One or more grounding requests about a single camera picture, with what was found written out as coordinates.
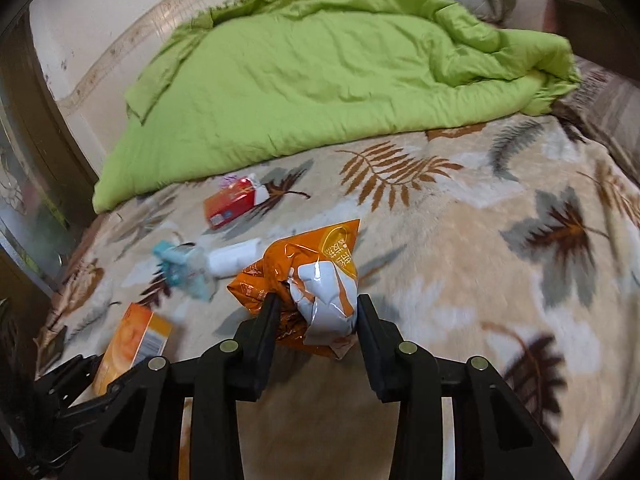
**green comforter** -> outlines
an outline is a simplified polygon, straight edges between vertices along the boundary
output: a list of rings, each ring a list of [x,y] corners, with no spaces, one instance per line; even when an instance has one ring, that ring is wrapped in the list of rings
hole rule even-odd
[[[564,38],[452,0],[241,0],[181,25],[127,91],[94,208],[326,144],[541,114],[578,81]]]

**metal screw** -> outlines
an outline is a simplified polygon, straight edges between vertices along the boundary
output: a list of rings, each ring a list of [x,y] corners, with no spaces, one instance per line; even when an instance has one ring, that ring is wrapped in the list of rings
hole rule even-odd
[[[166,364],[166,359],[164,357],[154,357],[153,359],[151,359],[151,361],[149,361],[148,366],[149,368],[151,368],[153,371],[158,371],[161,370],[162,368],[164,368],[164,365]]]
[[[471,365],[476,370],[486,370],[489,367],[489,361],[479,355],[471,358]]]
[[[236,350],[238,350],[238,347],[239,347],[238,342],[234,341],[233,339],[227,339],[226,341],[223,341],[222,343],[220,343],[220,350],[223,351],[225,354],[235,352]]]
[[[418,345],[416,343],[412,343],[411,341],[402,341],[398,345],[398,350],[403,354],[415,354],[418,351]]]

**leaf-patterned blanket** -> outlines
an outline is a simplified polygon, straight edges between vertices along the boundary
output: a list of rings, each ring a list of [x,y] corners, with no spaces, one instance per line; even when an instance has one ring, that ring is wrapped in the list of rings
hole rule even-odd
[[[65,359],[101,352],[132,301],[174,322],[172,360],[234,334],[248,314],[227,282],[210,303],[171,288],[151,254],[162,239],[270,243],[359,218],[358,287],[380,317],[437,356],[489,358],[578,480],[603,471],[640,413],[640,192],[601,145],[554,117],[516,115],[318,148],[247,173],[270,198],[219,231],[202,202],[232,175],[110,214],[58,307]],[[279,348],[262,399],[238,405],[245,475],[388,478],[397,416],[370,390],[357,346],[342,361]],[[444,442],[451,479],[450,416]]]

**orange plastic bag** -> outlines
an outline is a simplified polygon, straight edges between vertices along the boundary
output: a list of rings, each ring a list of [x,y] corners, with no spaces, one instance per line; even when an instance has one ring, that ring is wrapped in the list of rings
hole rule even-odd
[[[278,240],[227,288],[254,315],[276,292],[283,302],[277,339],[341,358],[354,343],[358,273],[351,251],[359,225],[351,220]]]

